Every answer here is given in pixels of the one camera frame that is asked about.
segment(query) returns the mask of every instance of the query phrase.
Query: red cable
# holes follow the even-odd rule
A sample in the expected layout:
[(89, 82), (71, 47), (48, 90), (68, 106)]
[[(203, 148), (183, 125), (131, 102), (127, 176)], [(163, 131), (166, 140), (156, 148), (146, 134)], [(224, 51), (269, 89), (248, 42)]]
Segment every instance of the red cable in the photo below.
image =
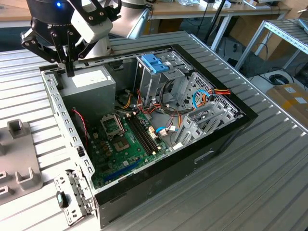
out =
[(75, 112), (80, 117), (80, 119), (82, 121), (83, 128), (85, 130), (86, 146), (88, 146), (87, 128), (86, 128), (85, 120), (83, 119), (82, 115), (78, 111), (76, 111), (75, 109), (72, 109), (72, 111)]

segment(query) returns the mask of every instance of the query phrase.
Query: gray fixture block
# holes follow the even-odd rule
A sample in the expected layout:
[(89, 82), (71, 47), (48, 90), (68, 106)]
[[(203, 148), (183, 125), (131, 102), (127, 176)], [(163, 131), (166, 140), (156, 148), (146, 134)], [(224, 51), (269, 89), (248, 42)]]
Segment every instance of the gray fixture block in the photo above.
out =
[(0, 183), (5, 183), (12, 177), (6, 171), (0, 172)]
[(28, 123), (20, 119), (0, 128), (0, 205), (43, 186)]
[(5, 149), (0, 143), (0, 155), (4, 155), (4, 154), (5, 154)]
[(7, 185), (0, 188), (0, 200), (11, 197), (13, 194), (14, 191)]
[(40, 176), (35, 174), (33, 169), (29, 167), (29, 174), (21, 176), (19, 172), (15, 172), (16, 183), (20, 185), (23, 190), (34, 187), (40, 181)]

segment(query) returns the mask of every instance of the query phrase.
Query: cardboard box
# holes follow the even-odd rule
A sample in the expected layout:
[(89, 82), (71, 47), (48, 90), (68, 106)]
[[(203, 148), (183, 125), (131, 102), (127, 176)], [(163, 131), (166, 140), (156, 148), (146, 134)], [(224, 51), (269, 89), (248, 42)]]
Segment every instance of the cardboard box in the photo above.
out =
[(274, 86), (266, 94), (308, 128), (308, 92), (296, 83)]

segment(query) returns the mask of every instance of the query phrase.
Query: blue cable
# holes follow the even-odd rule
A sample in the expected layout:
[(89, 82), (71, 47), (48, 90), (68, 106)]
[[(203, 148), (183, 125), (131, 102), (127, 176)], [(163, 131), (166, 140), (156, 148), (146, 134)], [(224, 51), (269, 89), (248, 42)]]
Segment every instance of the blue cable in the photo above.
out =
[(166, 128), (166, 127), (160, 127), (158, 129), (156, 129), (156, 133), (158, 133), (160, 130), (163, 130), (163, 129), (169, 129), (169, 128)]
[(196, 91), (194, 93), (194, 95), (192, 96), (192, 102), (193, 102), (193, 105), (194, 105), (195, 108), (198, 108), (197, 103), (196, 103), (196, 94), (198, 92), (201, 92), (201, 93), (205, 94), (207, 97), (210, 97), (210, 94), (208, 92), (206, 92), (205, 90), (200, 89), (200, 90)]
[(160, 130), (165, 129), (165, 127), (159, 127), (158, 129), (156, 129), (156, 133), (158, 133)]

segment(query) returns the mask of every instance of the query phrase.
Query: desk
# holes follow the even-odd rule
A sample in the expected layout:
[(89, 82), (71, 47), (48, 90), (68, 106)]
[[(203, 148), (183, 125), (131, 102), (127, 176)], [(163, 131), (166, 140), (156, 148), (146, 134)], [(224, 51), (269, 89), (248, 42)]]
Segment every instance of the desk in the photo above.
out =
[[(4, 6), (0, 9), (0, 28), (1, 27), (18, 27), (29, 26), (31, 16), (29, 10), (16, 7)], [(153, 20), (155, 19), (171, 19), (171, 18), (196, 18), (203, 17), (205, 8), (199, 4), (193, 6), (182, 6), (177, 2), (166, 3), (156, 2), (153, 5)], [(205, 17), (213, 17), (217, 10), (208, 8)], [(278, 14), (278, 19), (283, 19), (290, 11), (290, 8), (283, 3), (279, 7), (272, 9), (255, 10), (252, 7), (242, 4), (232, 4), (230, 8), (223, 9), (220, 16), (224, 16), (224, 20), (219, 28), (219, 31), (214, 39), (211, 49), (216, 51), (220, 40), (227, 29), (227, 26), (233, 16), (239, 15), (262, 15), (262, 14)]]
[[(117, 54), (178, 43), (258, 113), (221, 155), (106, 227), (105, 231), (299, 230), (308, 224), (308, 130), (200, 40), (186, 32), (112, 39)], [(29, 51), (0, 53), (0, 126), (30, 123), (44, 186), (0, 206), (1, 231), (68, 230), (52, 179), (73, 168)], [(89, 216), (73, 231), (98, 231)]]

